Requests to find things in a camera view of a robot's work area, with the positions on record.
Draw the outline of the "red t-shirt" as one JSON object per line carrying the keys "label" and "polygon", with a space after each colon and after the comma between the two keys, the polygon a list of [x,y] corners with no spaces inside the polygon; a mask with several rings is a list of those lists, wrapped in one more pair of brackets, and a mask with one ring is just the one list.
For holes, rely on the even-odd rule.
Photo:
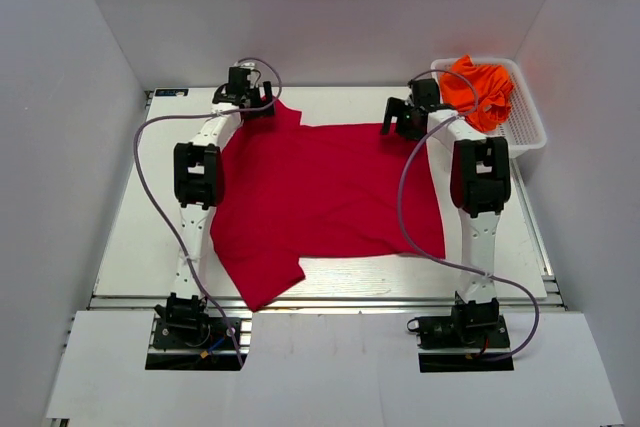
{"label": "red t-shirt", "polygon": [[302,282],[303,258],[445,255],[428,156],[377,124],[306,126],[277,103],[222,151],[225,196],[210,228],[222,266],[252,311]]}

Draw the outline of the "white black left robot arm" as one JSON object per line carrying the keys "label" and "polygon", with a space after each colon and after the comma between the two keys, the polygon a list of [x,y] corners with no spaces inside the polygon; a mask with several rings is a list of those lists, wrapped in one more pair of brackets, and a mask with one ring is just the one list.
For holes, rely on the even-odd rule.
{"label": "white black left robot arm", "polygon": [[271,117],[281,92],[262,78],[257,58],[238,60],[212,99],[211,113],[195,136],[173,150],[174,195],[179,204],[179,257],[172,292],[201,298],[209,248],[209,228],[225,196],[222,151],[244,122]]}

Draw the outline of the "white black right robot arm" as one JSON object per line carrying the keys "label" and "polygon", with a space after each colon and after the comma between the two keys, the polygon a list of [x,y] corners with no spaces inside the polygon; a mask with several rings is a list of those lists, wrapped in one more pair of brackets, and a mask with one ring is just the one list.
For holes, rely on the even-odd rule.
{"label": "white black right robot arm", "polygon": [[407,165],[430,137],[451,153],[449,191],[461,223],[461,263],[440,263],[461,271],[457,307],[495,311],[495,237],[511,196],[508,143],[478,131],[465,115],[443,103],[435,79],[414,79],[408,87],[407,99],[387,100],[381,133],[393,131],[417,143]]}

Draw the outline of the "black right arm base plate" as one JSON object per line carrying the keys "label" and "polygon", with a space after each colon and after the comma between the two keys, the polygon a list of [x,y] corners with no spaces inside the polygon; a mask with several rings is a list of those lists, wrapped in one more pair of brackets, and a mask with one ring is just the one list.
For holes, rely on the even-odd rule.
{"label": "black right arm base plate", "polygon": [[417,338],[422,374],[509,372],[514,370],[511,343],[503,315],[495,327],[463,338],[450,316],[414,317],[407,331]]}

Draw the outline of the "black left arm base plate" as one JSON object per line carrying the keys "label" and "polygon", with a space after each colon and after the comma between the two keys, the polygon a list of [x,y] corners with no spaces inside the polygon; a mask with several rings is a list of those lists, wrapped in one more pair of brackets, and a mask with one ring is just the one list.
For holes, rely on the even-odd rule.
{"label": "black left arm base plate", "polygon": [[154,320],[146,355],[147,371],[237,372],[242,366],[231,336],[234,336],[242,361],[248,356],[248,341],[243,339],[243,320],[231,317],[228,329],[221,318],[210,317],[200,332],[169,326]]}

